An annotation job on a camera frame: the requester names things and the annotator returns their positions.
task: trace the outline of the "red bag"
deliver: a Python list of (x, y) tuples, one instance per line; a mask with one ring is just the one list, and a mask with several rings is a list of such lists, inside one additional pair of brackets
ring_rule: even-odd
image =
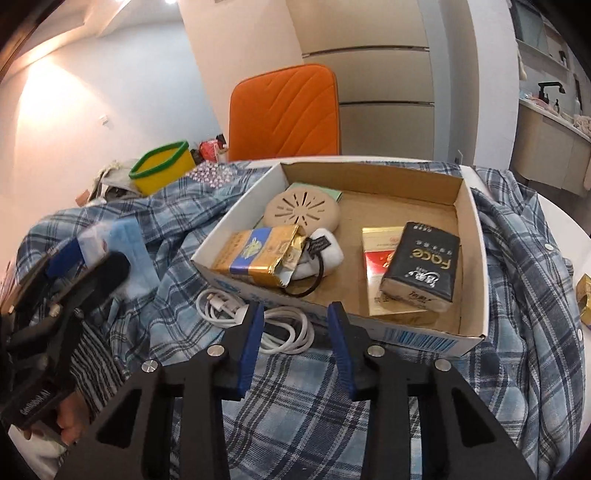
[(217, 140), (207, 140), (199, 145), (199, 153), (205, 160), (216, 161), (216, 145), (219, 148)]

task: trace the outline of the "gold packet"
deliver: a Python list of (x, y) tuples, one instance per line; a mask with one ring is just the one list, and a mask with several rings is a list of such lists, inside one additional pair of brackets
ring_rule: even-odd
[(261, 287), (286, 287), (305, 241), (298, 225), (237, 232), (220, 251), (212, 270)]
[(577, 302), (581, 314), (581, 322), (591, 327), (591, 278), (587, 274), (577, 283)]

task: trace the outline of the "striped sleeve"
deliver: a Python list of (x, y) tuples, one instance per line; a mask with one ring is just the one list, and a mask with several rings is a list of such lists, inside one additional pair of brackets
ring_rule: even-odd
[(70, 373), (90, 408), (91, 420), (123, 385), (111, 349), (94, 329), (83, 322), (80, 343), (72, 355)]

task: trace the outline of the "cabinet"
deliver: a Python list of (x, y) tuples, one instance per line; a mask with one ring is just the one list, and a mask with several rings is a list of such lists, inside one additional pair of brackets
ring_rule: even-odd
[(354, 105), (340, 108), (343, 155), (433, 158), (434, 108)]
[(433, 158), (431, 58), (418, 0), (287, 0), (305, 63), (336, 75), (345, 155)]
[(339, 83), (339, 102), (432, 102), (429, 52), (351, 50), (314, 55), (306, 63), (329, 67)]
[(287, 0), (287, 8), (303, 53), (428, 46), (417, 0)]
[(520, 103), (511, 159), (511, 168), (519, 175), (585, 197), (583, 179), (590, 158), (591, 142)]

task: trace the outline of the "white wall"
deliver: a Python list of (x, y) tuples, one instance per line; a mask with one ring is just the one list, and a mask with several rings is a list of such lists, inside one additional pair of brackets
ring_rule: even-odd
[(558, 87), (547, 87), (545, 93), (548, 94), (550, 105), (554, 106), (556, 100), (558, 100), (561, 112), (574, 115), (578, 113), (575, 111), (577, 87), (574, 82), (574, 73), (581, 86), (583, 114), (591, 115), (591, 82), (572, 50), (570, 48), (567, 48), (567, 50), (570, 71), (562, 68), (554, 60), (544, 57), (540, 53), (534, 53), (527, 46), (519, 45), (519, 51), (527, 74), (527, 80), (521, 80), (519, 86), (523, 91), (532, 93), (537, 97), (540, 91), (538, 85), (540, 82), (562, 83), (566, 93), (560, 93)]
[(218, 133), (182, 22), (88, 38), (32, 64), (0, 85), (0, 265), (111, 161)]
[(467, 0), (441, 0), (447, 35), (451, 84), (449, 158), (458, 150), (473, 163), (479, 115), (479, 69), (476, 34)]
[(450, 158), (509, 168), (517, 128), (519, 73), (506, 0), (440, 0), (450, 59)]
[(435, 138), (433, 160), (453, 161), (449, 156), (452, 86), (450, 83), (449, 52), (439, 0), (418, 0), (427, 33), (433, 74), (435, 100)]
[(244, 79), (302, 63), (285, 0), (179, 0), (217, 121), (228, 135), (230, 96)]

